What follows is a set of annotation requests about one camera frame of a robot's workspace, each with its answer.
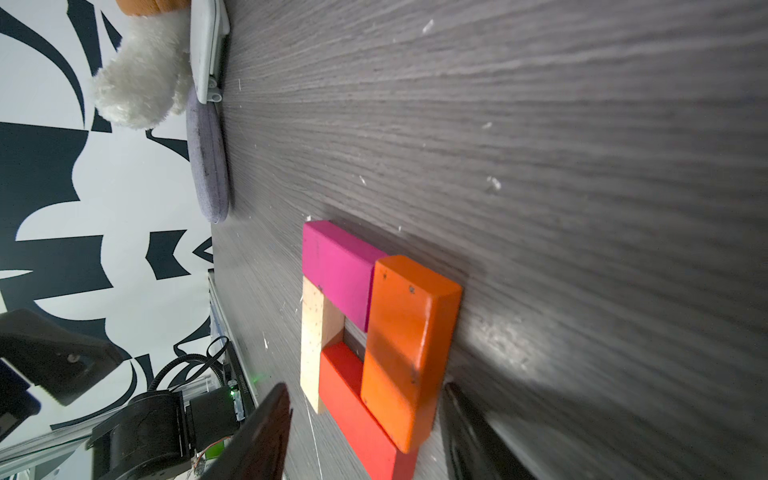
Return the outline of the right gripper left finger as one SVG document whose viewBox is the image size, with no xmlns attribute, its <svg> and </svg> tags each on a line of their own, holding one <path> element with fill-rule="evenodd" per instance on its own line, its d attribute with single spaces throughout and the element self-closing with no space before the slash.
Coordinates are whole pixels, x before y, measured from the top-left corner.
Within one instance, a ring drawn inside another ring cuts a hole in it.
<svg viewBox="0 0 768 480">
<path fill-rule="evenodd" d="M 287 385 L 276 384 L 201 479 L 280 480 L 292 413 Z"/>
</svg>

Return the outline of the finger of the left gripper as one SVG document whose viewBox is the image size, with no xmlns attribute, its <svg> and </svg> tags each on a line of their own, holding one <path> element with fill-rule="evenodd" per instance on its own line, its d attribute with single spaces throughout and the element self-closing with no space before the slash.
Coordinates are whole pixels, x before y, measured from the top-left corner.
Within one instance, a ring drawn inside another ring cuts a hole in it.
<svg viewBox="0 0 768 480">
<path fill-rule="evenodd" d="M 1 358 L 62 405 L 123 362 L 111 342 L 70 332 L 27 309 L 1 315 Z"/>
</svg>

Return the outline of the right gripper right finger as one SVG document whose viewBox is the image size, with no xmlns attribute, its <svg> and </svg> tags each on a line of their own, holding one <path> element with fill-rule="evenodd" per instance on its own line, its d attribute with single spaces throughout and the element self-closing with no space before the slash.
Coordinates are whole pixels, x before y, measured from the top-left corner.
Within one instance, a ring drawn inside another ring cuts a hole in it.
<svg viewBox="0 0 768 480">
<path fill-rule="evenodd" d="M 455 382 L 444 385 L 441 402 L 441 433 L 450 479 L 535 479 Z"/>
</svg>

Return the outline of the red block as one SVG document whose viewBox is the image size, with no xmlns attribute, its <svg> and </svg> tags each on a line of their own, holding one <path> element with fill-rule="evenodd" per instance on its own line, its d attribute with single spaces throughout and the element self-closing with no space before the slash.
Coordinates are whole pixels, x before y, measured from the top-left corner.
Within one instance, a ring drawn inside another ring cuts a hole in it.
<svg viewBox="0 0 768 480">
<path fill-rule="evenodd" d="M 363 361 L 343 342 L 320 357 L 319 394 L 349 446 L 372 479 L 411 479 L 418 453 L 401 452 L 361 396 Z"/>
</svg>

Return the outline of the natural wood block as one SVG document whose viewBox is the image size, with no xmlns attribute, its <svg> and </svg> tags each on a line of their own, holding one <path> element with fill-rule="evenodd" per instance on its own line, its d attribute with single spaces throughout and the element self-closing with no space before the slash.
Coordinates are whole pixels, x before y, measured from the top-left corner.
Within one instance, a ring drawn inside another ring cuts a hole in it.
<svg viewBox="0 0 768 480">
<path fill-rule="evenodd" d="M 323 349 L 343 340 L 344 314 L 307 277 L 303 278 L 300 386 L 312 409 L 326 412 L 320 398 L 320 360 Z"/>
</svg>

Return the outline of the orange block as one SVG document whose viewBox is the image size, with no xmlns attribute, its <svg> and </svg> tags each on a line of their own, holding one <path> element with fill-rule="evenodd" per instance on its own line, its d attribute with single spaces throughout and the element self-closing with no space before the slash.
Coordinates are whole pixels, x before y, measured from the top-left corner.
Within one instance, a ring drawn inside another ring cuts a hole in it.
<svg viewBox="0 0 768 480">
<path fill-rule="evenodd" d="M 375 264 L 361 398 L 403 453 L 431 435 L 462 294 L 407 256 Z"/>
</svg>

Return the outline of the magenta block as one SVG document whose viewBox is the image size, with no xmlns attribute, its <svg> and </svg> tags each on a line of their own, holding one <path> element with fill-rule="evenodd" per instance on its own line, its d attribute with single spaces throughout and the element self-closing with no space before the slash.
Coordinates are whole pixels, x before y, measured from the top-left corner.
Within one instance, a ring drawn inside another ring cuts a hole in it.
<svg viewBox="0 0 768 480">
<path fill-rule="evenodd" d="M 362 332 L 368 332 L 376 262 L 388 254 L 327 220 L 302 231 L 302 272 Z"/>
</svg>

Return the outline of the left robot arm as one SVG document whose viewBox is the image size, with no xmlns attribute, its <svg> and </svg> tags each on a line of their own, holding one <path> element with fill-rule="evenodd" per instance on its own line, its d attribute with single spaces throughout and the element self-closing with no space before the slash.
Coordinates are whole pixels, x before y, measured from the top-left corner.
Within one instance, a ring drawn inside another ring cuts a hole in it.
<svg viewBox="0 0 768 480">
<path fill-rule="evenodd" d="M 161 389 L 164 377 L 177 365 L 199 365 L 194 379 L 212 372 L 221 387 L 215 390 L 220 406 L 232 395 L 221 357 L 230 340 L 216 338 L 220 350 L 211 355 L 186 354 L 172 360 L 140 394 L 97 424 L 86 443 L 93 454 L 95 479 L 171 479 L 184 471 L 196 451 L 216 441 L 204 436 L 205 418 L 183 399 L 178 385 Z M 1 436 L 7 438 L 26 420 L 40 413 L 33 386 L 69 405 L 105 379 L 123 357 L 111 342 L 67 331 L 20 309 L 1 316 Z"/>
</svg>

